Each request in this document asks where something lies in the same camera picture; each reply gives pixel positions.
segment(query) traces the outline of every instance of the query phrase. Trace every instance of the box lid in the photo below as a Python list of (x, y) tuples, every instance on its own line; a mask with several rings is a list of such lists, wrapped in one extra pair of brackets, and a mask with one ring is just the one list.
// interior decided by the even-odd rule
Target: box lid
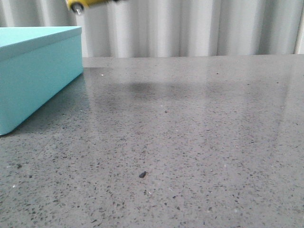
[(79, 34), (79, 26), (0, 28), (0, 61)]

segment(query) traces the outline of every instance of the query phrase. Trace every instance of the turquoise box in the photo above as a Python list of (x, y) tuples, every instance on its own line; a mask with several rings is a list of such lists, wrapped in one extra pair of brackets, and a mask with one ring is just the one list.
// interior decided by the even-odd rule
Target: turquoise box
[(81, 27), (0, 28), (0, 135), (82, 72)]

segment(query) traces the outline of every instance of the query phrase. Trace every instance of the yellow toy car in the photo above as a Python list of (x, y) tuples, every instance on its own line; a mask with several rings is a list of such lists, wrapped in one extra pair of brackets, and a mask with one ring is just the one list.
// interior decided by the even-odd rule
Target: yellow toy car
[(80, 15), (85, 7), (89, 8), (91, 5), (98, 4), (98, 3), (106, 3), (109, 0), (65, 0), (66, 6), (69, 10), (72, 10), (74, 13)]

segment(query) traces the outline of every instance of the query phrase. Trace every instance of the quartz countertop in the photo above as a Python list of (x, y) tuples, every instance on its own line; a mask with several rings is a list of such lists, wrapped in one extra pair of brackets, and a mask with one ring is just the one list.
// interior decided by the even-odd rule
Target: quartz countertop
[(304, 56), (84, 66), (0, 137), (1, 227), (303, 226)]

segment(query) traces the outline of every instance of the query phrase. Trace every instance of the speckled stone surface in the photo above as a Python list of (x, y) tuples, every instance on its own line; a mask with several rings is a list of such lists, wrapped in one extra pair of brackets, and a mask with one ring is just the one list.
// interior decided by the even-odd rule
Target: speckled stone surface
[(304, 227), (304, 56), (84, 65), (0, 137), (1, 228)]

